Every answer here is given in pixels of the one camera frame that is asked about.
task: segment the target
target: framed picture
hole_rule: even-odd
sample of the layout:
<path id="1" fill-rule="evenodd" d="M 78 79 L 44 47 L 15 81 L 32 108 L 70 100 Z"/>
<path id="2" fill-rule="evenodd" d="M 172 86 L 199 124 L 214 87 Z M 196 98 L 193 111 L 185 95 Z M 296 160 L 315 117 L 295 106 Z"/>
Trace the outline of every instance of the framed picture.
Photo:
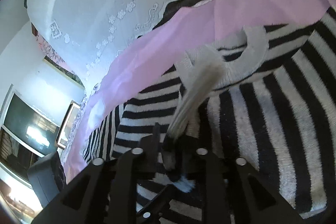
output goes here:
<path id="1" fill-rule="evenodd" d="M 68 143 L 68 137 L 74 120 L 77 116 L 80 106 L 72 101 L 68 107 L 67 113 L 64 116 L 58 135 L 56 137 L 56 144 L 59 148 L 65 149 Z"/>

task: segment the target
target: white wall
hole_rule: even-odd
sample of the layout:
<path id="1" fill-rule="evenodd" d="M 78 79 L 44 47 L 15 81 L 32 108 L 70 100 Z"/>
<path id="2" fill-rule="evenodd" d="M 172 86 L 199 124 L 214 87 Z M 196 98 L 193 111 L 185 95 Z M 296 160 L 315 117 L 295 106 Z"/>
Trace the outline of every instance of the white wall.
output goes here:
<path id="1" fill-rule="evenodd" d="M 13 84 L 30 106 L 60 125 L 71 100 L 82 101 L 84 88 L 43 58 L 27 22 L 0 54 L 0 106 Z"/>
<path id="2" fill-rule="evenodd" d="M 0 0 L 0 53 L 28 20 L 24 0 Z"/>

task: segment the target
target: striped cloth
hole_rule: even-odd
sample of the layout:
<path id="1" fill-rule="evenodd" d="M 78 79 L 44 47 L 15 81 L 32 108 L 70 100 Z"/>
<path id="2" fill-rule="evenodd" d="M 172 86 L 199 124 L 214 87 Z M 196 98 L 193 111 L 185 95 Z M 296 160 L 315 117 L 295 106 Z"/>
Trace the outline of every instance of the striped cloth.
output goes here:
<path id="1" fill-rule="evenodd" d="M 190 119 L 187 133 L 219 157 L 246 158 L 306 218 L 322 211 L 336 193 L 336 12 L 330 8 L 305 28 L 263 30 L 268 50 L 260 66 L 209 97 Z M 224 61 L 238 61 L 246 45 L 217 49 Z M 118 158 L 149 135 L 155 122 L 162 142 L 184 90 L 172 66 L 106 117 L 91 134 L 84 159 Z M 137 210 L 170 183 L 160 155 L 158 162 L 155 178 L 138 182 Z M 189 194 L 180 192 L 160 221 L 200 223 L 201 204 L 196 185 Z"/>

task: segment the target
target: pink sheet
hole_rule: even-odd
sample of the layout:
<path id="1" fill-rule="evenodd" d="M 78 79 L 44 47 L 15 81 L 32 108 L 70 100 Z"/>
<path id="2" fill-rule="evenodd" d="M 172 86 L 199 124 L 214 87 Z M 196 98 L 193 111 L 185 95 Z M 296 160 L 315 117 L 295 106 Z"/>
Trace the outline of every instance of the pink sheet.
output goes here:
<path id="1" fill-rule="evenodd" d="M 171 20 L 137 39 L 111 64 L 100 89 L 90 97 L 64 164 L 67 182 L 83 168 L 83 141 L 117 105 L 153 84 L 181 54 L 224 39 L 243 26 L 318 21 L 336 0 L 212 0 L 181 8 Z"/>

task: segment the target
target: window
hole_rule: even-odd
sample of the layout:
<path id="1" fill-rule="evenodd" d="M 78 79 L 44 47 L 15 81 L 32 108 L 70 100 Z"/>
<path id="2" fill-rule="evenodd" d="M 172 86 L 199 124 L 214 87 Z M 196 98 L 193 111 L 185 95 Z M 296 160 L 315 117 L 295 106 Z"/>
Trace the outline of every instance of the window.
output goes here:
<path id="1" fill-rule="evenodd" d="M 19 144 L 3 128 L 0 129 L 0 162 L 16 175 L 29 182 L 27 171 L 39 158 Z"/>
<path id="2" fill-rule="evenodd" d="M 38 156 L 57 150 L 59 127 L 13 93 L 2 126 L 17 142 Z"/>

